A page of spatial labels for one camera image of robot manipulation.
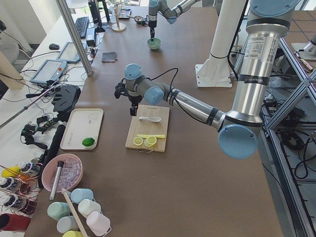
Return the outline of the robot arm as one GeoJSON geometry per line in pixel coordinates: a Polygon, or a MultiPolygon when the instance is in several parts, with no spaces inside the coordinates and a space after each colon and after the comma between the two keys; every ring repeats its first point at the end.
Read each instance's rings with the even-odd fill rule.
{"type": "Polygon", "coordinates": [[[151,105],[166,101],[182,109],[195,120],[217,129],[218,144],[231,158],[244,159],[257,150],[257,135],[262,126],[259,116],[263,98],[280,39],[289,29],[297,5],[295,0],[225,0],[219,13],[209,58],[196,69],[200,86],[223,86],[229,82],[229,56],[235,43],[245,10],[250,12],[246,24],[248,39],[237,76],[237,89],[230,111],[222,112],[171,84],[156,83],[142,73],[137,64],[124,70],[123,88],[115,97],[127,96],[130,114],[135,116],[138,105],[146,100],[151,105]]]}
{"type": "Polygon", "coordinates": [[[154,41],[155,38],[158,13],[160,13],[169,24],[173,24],[182,13],[189,10],[196,2],[198,2],[198,0],[183,0],[170,9],[166,0],[150,0],[147,15],[148,26],[150,28],[150,40],[154,41]]]}

